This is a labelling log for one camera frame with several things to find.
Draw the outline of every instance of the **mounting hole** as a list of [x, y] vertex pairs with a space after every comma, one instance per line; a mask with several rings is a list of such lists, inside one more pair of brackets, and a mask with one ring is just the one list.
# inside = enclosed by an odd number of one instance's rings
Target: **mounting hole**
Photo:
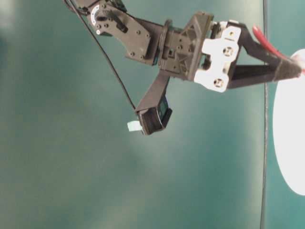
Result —
[[224, 48], [223, 53], [225, 56], [229, 57], [229, 56], [233, 55], [233, 51], [234, 50], [232, 47], [226, 47], [226, 48]]
[[216, 79], [214, 80], [215, 87], [221, 88], [224, 85], [224, 81], [222, 79]]

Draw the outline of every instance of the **robotic arm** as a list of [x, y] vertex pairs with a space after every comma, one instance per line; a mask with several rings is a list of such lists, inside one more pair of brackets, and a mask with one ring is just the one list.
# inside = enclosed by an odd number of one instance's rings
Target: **robotic arm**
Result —
[[[157, 65], [158, 76], [135, 112], [139, 121], [129, 129], [145, 135], [166, 128], [172, 114], [165, 94], [170, 77], [203, 85], [220, 93], [227, 89], [299, 77], [302, 68], [290, 58], [255, 42], [237, 21], [214, 22], [197, 12], [184, 29], [135, 18], [121, 0], [76, 0], [97, 35], [113, 36], [126, 48], [126, 57]], [[241, 48], [267, 65], [236, 65]]]

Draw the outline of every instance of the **white disc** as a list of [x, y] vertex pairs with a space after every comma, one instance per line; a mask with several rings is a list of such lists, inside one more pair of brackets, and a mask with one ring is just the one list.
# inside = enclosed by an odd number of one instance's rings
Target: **white disc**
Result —
[[[292, 58], [305, 60], [305, 49]], [[277, 162], [288, 186], [305, 196], [305, 76], [277, 86], [273, 135]]]

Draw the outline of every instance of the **small white tag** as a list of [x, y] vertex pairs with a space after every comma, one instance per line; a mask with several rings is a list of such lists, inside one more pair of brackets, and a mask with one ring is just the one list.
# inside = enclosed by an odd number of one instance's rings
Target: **small white tag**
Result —
[[127, 123], [127, 126], [128, 126], [129, 132], [142, 131], [143, 130], [143, 128], [142, 128], [142, 126], [140, 124], [140, 121], [129, 122], [129, 123]]

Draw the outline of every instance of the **white bracket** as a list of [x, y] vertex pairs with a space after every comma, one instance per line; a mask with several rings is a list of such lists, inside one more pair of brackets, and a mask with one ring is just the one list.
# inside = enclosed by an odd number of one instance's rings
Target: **white bracket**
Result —
[[210, 55], [211, 66], [209, 69], [198, 69], [194, 82], [199, 83], [209, 90], [224, 92], [229, 83], [228, 72], [231, 63], [236, 60], [239, 53], [238, 40], [241, 29], [229, 26], [222, 31], [221, 37], [205, 39], [202, 53]]

